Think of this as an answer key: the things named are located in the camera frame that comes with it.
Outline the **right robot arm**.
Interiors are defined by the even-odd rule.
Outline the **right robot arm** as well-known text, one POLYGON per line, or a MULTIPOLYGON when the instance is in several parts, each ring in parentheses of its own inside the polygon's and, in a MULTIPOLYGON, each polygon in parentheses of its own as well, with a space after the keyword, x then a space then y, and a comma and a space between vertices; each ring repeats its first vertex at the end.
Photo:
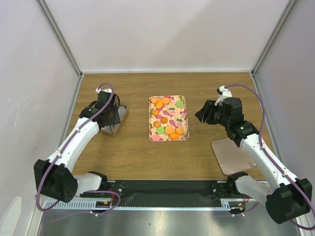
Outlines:
POLYGON ((268 182, 263 184, 246 173, 236 173, 229 177, 232 182, 226 186, 229 196, 237 198, 245 194, 253 198, 265 206, 278 224, 315 210, 311 203, 312 184, 306 178, 299 179, 264 146, 259 131, 244 119, 239 98, 207 100, 195 116, 201 123, 223 126, 228 138, 254 161, 268 182))

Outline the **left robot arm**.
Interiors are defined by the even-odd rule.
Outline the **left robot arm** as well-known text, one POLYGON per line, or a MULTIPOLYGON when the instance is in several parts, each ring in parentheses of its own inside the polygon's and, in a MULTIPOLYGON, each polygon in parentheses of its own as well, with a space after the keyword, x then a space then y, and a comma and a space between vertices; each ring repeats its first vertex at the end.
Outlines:
POLYGON ((81 111, 64 142, 47 160, 39 159, 34 164, 37 201, 41 195, 64 203, 74 197, 114 197, 106 175, 90 171, 75 177, 72 173, 90 140, 100 131, 112 131, 121 122, 118 96, 111 89, 97 88, 96 92, 97 100, 81 111))

